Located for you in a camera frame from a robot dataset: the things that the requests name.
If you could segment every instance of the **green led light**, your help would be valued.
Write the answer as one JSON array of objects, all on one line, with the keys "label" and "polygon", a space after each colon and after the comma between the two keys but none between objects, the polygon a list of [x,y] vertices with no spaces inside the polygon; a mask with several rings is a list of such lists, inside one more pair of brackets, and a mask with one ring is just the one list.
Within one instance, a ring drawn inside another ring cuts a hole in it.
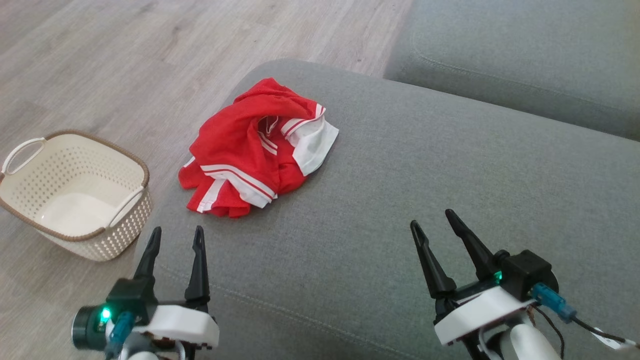
[{"label": "green led light", "polygon": [[108,318],[111,317],[111,310],[107,309],[106,307],[104,309],[102,309],[102,313],[100,314],[100,317],[103,320],[107,320]]}]

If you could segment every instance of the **laundry basket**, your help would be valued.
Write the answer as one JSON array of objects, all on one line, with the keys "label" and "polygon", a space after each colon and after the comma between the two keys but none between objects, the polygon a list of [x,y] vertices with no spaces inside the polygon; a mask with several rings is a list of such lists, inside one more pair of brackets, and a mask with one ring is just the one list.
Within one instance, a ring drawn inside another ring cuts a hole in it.
[{"label": "laundry basket", "polygon": [[[14,164],[28,149],[33,155]],[[148,180],[147,166],[126,150],[60,131],[9,154],[0,174],[0,205],[65,249],[106,261],[124,251],[147,221]]]}]

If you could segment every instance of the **sofa seam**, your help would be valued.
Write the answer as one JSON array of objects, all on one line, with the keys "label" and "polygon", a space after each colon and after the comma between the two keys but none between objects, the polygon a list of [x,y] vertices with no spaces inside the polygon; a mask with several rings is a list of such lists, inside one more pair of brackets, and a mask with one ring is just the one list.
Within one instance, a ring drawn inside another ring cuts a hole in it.
[{"label": "sofa seam", "polygon": [[552,95],[554,97],[559,97],[560,95],[562,95],[562,96],[569,97],[571,99],[575,99],[575,100],[580,101],[580,102],[584,102],[586,104],[591,104],[591,105],[595,105],[595,106],[601,107],[601,108],[616,110],[616,111],[621,112],[621,113],[627,113],[628,112],[627,110],[623,110],[623,109],[617,108],[615,106],[601,104],[601,103],[595,102],[593,100],[584,99],[584,98],[581,98],[581,97],[578,97],[578,96],[575,96],[575,95],[570,95],[570,94],[567,94],[567,93],[564,93],[564,92],[561,92],[561,91],[558,91],[558,90],[546,89],[546,88],[542,88],[540,86],[536,86],[536,85],[533,85],[533,84],[522,83],[522,82],[519,82],[519,81],[510,80],[510,79],[504,79],[504,78],[501,78],[501,77],[496,76],[496,75],[485,74],[485,73],[482,73],[482,72],[473,71],[473,70],[466,69],[466,68],[463,68],[463,67],[458,67],[458,66],[455,66],[455,65],[449,65],[449,64],[446,64],[446,63],[443,63],[443,62],[428,58],[427,56],[424,56],[420,51],[417,50],[417,48],[415,46],[414,36],[415,36],[415,33],[412,33],[411,37],[410,37],[412,52],[416,56],[418,56],[419,58],[429,62],[430,64],[432,64],[434,66],[443,68],[444,70],[449,70],[449,71],[452,71],[452,72],[458,72],[460,74],[466,74],[466,75],[475,76],[475,77],[478,77],[478,78],[484,77],[484,78],[491,79],[491,80],[497,81],[499,83],[504,83],[504,84],[507,84],[507,85],[517,85],[520,88],[522,88],[523,90],[537,90],[539,92],[546,92],[546,93],[549,93],[550,95]]},{"label": "sofa seam", "polygon": [[[177,274],[176,272],[174,272],[173,270],[169,269],[168,267],[164,266],[164,265],[158,265],[158,267],[160,267],[162,270],[165,270],[165,272],[167,273],[167,275],[169,275],[171,278],[173,278],[174,280],[180,280],[180,278],[182,277],[181,275]],[[406,352],[402,352],[400,350],[394,349],[390,346],[387,345],[382,345],[379,344],[373,340],[369,340],[367,338],[363,338],[361,336],[358,336],[356,334],[353,334],[352,332],[348,332],[346,330],[331,326],[327,323],[323,323],[320,320],[316,320],[313,319],[309,316],[303,315],[303,314],[299,314],[293,310],[287,309],[285,307],[282,306],[278,306],[275,304],[270,304],[269,302],[260,300],[260,299],[256,299],[253,298],[249,295],[243,294],[239,291],[235,291],[235,290],[231,290],[228,288],[225,288],[219,284],[215,284],[213,282],[209,282],[209,285],[212,286],[213,288],[222,290],[225,292],[224,296],[228,297],[236,302],[241,302],[243,304],[247,304],[249,306],[253,306],[256,307],[257,309],[262,309],[265,311],[269,311],[270,313],[273,313],[275,315],[279,315],[282,316],[284,318],[288,318],[292,321],[295,322],[299,322],[307,327],[311,327],[313,329],[317,329],[320,330],[322,332],[325,332],[327,334],[330,335],[334,335],[337,338],[340,338],[342,340],[348,341],[350,343],[353,344],[361,344],[361,345],[365,345],[366,347],[370,348],[371,350],[375,351],[375,352],[380,352],[380,353],[386,353],[386,354],[391,354],[392,356],[394,356],[396,359],[414,359],[414,360],[421,360],[422,358],[417,357],[415,355],[411,355],[411,354],[407,354]]]}]

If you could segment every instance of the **blue cable connector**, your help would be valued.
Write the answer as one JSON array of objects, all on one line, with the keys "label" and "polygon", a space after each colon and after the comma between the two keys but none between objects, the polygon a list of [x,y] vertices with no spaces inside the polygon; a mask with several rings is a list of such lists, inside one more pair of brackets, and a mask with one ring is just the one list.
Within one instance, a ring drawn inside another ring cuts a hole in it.
[{"label": "blue cable connector", "polygon": [[573,317],[578,313],[571,305],[566,303],[566,300],[562,296],[558,295],[558,293],[551,290],[542,282],[533,286],[531,297],[540,304],[553,310],[565,323],[572,322]]},{"label": "blue cable connector", "polygon": [[136,317],[133,313],[128,311],[125,311],[118,316],[118,320],[109,335],[109,343],[107,343],[107,346],[104,348],[107,360],[118,356],[120,351],[122,351],[124,341],[133,330],[135,322]]}]

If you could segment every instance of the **sofa cushion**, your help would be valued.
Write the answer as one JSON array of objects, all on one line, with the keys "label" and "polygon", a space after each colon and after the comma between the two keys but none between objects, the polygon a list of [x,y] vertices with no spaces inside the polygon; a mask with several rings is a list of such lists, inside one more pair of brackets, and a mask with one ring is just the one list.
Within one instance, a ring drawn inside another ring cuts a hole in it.
[{"label": "sofa cushion", "polygon": [[640,140],[640,1],[414,0],[385,78]]},{"label": "sofa cushion", "polygon": [[[409,229],[417,219],[448,274],[471,282],[447,208],[493,251],[531,249],[551,262],[585,321],[640,333],[640,143],[292,60],[253,70],[227,102],[271,76],[326,106],[340,129],[324,165],[239,220],[189,212],[191,192],[176,179],[138,242],[136,259],[163,227],[156,293],[180,299],[204,226],[221,329],[212,359],[465,359],[464,346],[435,335]],[[585,331],[561,328],[571,358],[606,358]]]}]

